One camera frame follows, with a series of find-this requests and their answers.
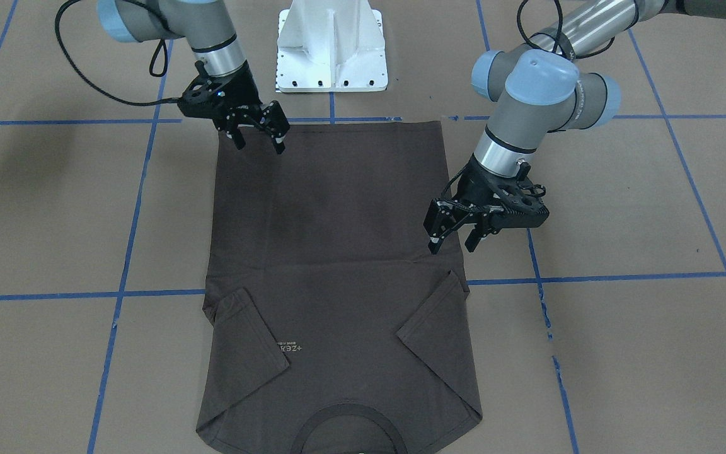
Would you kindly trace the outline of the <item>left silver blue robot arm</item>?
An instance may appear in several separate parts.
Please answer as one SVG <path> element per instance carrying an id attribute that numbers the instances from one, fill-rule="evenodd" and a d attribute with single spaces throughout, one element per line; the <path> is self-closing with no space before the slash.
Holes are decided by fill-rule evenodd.
<path id="1" fill-rule="evenodd" d="M 473 89 L 495 103 L 467 164 L 427 210 L 427 247 L 438 253 L 464 225 L 473 229 L 466 249 L 504 229 L 531 229 L 550 214 L 545 188 L 528 178 L 533 153 L 545 135 L 590 129 L 619 110 L 615 80 L 582 74 L 576 61 L 608 50 L 614 37 L 662 13 L 726 20 L 726 1 L 588 1 L 570 14 L 555 3 L 556 23 L 527 34 L 510 52 L 484 52 L 473 65 Z"/>

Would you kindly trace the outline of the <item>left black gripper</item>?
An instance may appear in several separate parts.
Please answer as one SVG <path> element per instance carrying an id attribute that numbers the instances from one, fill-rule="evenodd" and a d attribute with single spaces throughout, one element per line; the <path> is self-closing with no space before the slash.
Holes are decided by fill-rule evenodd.
<path id="1" fill-rule="evenodd" d="M 470 253 L 475 252 L 487 236 L 515 227 L 515 222 L 495 195 L 495 176 L 498 175 L 488 172 L 475 157 L 471 157 L 447 183 L 441 196 L 432 199 L 423 221 L 429 236 L 427 248 L 432 255 L 437 255 L 446 238 L 465 225 L 472 226 L 464 242 Z"/>

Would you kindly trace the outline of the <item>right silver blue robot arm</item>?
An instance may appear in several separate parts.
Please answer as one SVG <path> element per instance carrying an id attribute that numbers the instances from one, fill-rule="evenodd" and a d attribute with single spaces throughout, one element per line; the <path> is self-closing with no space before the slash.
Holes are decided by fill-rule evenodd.
<path id="1" fill-rule="evenodd" d="M 98 1 L 103 29 L 118 42 L 184 38 L 198 75 L 174 100 L 184 116 L 212 120 L 237 149 L 240 127 L 268 135 L 276 153 L 285 150 L 290 124 L 277 101 L 260 100 L 250 64 L 223 1 Z"/>

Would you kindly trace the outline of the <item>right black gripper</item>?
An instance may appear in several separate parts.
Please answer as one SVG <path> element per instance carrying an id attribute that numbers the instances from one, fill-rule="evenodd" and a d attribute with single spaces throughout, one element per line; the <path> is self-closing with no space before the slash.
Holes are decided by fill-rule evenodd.
<path id="1" fill-rule="evenodd" d="M 228 138 L 236 149 L 244 149 L 246 141 L 236 121 L 229 119 L 232 114 L 240 124 L 253 125 L 268 133 L 275 153 L 284 153 L 284 140 L 291 125 L 278 101 L 271 101 L 267 106 L 260 101 L 248 61 L 229 74 L 217 76 L 205 70 L 204 76 L 210 87 L 216 86 L 207 98 L 205 118 L 212 120 L 216 129 L 228 131 Z"/>

